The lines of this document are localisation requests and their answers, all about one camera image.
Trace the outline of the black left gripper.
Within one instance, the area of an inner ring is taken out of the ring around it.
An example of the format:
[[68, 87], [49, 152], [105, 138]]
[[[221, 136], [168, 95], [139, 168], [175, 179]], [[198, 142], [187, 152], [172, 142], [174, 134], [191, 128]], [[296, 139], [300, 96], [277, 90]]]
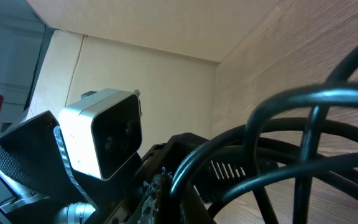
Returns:
[[[174, 175], [182, 160], [205, 142], [205, 138], [184, 133], [172, 136], [166, 143], [154, 145], [144, 157], [133, 154], [106, 182], [106, 188], [95, 193], [99, 208], [87, 223], [126, 223], [142, 199], [144, 182], [150, 182], [163, 167]], [[239, 141], [230, 143], [196, 175], [194, 188], [204, 205], [224, 187], [244, 180], [245, 176], [240, 173], [240, 152]], [[168, 198], [169, 212], [163, 223], [182, 223], [181, 200]]]

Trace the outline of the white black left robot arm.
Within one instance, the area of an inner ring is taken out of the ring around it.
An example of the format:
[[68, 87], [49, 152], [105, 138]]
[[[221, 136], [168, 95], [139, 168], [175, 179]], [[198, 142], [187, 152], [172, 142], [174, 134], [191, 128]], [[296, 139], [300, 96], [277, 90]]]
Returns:
[[219, 146], [212, 156], [223, 172], [244, 163], [243, 126], [213, 139], [184, 133], [154, 146], [145, 157], [137, 110], [107, 110], [88, 131], [107, 180], [73, 169], [58, 121], [46, 111], [0, 137], [1, 221], [10, 223], [108, 223], [120, 203], [128, 209], [124, 223], [211, 223], [203, 202], [239, 182], [221, 181], [208, 164], [196, 173], [192, 189], [177, 185], [172, 174], [197, 147]]

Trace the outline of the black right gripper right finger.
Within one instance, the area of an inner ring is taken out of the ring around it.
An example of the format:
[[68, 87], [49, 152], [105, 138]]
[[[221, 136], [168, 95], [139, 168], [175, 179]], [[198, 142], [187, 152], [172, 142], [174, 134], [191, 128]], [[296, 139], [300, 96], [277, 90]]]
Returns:
[[181, 200], [181, 222], [184, 224], [215, 224], [194, 187], [188, 186]]

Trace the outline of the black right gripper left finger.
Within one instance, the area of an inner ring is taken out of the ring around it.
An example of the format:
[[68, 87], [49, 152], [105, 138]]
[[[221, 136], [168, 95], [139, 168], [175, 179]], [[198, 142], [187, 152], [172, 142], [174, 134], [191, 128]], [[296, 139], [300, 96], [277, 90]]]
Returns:
[[168, 191], [172, 183], [172, 173], [162, 168], [150, 182], [144, 182], [142, 199], [130, 215], [127, 224], [160, 224], [168, 215]]

